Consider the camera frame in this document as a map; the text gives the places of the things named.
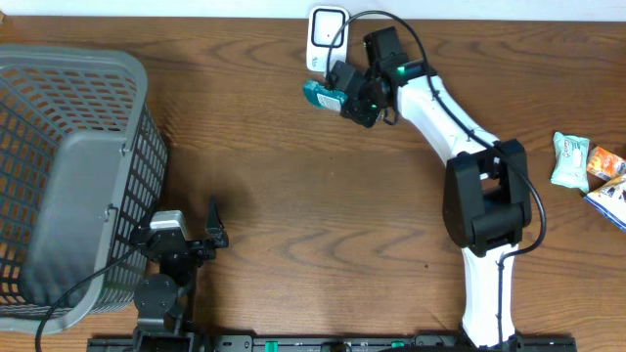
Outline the teal mouthwash bottle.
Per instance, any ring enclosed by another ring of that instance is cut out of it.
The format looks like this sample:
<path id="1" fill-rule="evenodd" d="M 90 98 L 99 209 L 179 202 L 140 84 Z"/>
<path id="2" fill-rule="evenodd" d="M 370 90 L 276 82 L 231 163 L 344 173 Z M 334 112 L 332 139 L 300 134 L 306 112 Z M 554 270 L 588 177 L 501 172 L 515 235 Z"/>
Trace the teal mouthwash bottle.
<path id="1" fill-rule="evenodd" d="M 320 82 L 311 79 L 304 82 L 303 94 L 313 106 L 337 112 L 341 112 L 347 101 L 347 96 L 343 92 L 329 90 Z"/>

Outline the grey plastic shopping basket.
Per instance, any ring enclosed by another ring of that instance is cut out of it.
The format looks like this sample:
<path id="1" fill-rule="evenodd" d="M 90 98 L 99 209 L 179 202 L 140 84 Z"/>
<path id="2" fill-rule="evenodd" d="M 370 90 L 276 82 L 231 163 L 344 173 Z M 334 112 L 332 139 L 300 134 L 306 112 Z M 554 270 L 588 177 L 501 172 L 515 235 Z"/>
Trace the grey plastic shopping basket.
<path id="1" fill-rule="evenodd" d="M 119 51 L 1 48 L 1 328 L 56 333 L 125 308 L 129 235 L 164 183 L 148 77 Z"/>

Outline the mint green wipes pack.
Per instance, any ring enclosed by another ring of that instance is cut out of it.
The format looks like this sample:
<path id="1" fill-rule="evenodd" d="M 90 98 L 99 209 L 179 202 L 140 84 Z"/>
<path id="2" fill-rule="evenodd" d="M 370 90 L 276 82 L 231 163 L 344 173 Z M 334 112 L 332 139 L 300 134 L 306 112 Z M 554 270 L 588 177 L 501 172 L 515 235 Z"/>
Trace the mint green wipes pack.
<path id="1" fill-rule="evenodd" d="M 589 192 L 587 159 L 590 141 L 587 138 L 556 132 L 553 138 L 556 166 L 551 176 L 555 185 Z"/>

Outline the small orange snack pack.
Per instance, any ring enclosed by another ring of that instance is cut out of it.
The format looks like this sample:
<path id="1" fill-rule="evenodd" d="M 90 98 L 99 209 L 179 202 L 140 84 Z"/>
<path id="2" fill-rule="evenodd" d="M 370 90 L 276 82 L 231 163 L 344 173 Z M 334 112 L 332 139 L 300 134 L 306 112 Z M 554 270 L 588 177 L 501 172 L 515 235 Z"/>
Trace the small orange snack pack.
<path id="1" fill-rule="evenodd" d="M 601 147 L 594 147 L 589 153 L 587 171 L 610 181 L 625 174 L 625 159 Z"/>

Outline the large yellow white snack bag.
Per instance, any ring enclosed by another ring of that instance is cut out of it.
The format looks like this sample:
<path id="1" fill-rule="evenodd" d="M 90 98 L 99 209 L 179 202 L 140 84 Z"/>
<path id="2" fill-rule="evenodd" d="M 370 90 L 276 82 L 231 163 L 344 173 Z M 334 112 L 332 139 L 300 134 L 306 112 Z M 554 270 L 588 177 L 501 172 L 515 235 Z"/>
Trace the large yellow white snack bag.
<path id="1" fill-rule="evenodd" d="M 601 215 L 625 231 L 625 176 L 620 175 L 584 196 Z"/>

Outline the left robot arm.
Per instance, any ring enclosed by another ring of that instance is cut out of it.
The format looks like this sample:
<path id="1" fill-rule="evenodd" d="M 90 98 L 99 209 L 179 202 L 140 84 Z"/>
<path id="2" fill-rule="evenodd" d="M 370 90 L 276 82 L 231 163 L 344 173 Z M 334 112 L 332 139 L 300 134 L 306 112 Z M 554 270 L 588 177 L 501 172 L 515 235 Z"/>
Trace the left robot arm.
<path id="1" fill-rule="evenodd" d="M 138 310 L 132 351 L 212 351 L 212 338 L 192 322 L 199 268 L 229 246 L 216 200 L 209 203 L 205 235 L 187 238 L 188 228 L 180 210 L 158 211 L 152 203 L 136 229 L 132 246 L 158 265 L 134 290 Z"/>

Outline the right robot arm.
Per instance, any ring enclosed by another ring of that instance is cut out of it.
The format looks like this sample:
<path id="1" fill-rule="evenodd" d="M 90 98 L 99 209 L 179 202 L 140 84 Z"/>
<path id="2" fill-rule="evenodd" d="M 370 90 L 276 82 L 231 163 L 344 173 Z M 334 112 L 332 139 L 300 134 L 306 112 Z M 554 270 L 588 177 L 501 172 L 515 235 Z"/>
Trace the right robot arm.
<path id="1" fill-rule="evenodd" d="M 510 349 L 510 255 L 531 221 L 525 150 L 476 124 L 427 60 L 409 59 L 394 27 L 369 33 L 364 46 L 366 70 L 342 61 L 330 66 L 330 85 L 346 96 L 341 113 L 371 127 L 393 109 L 435 150 L 445 166 L 444 225 L 464 260 L 462 331 L 474 348 Z"/>

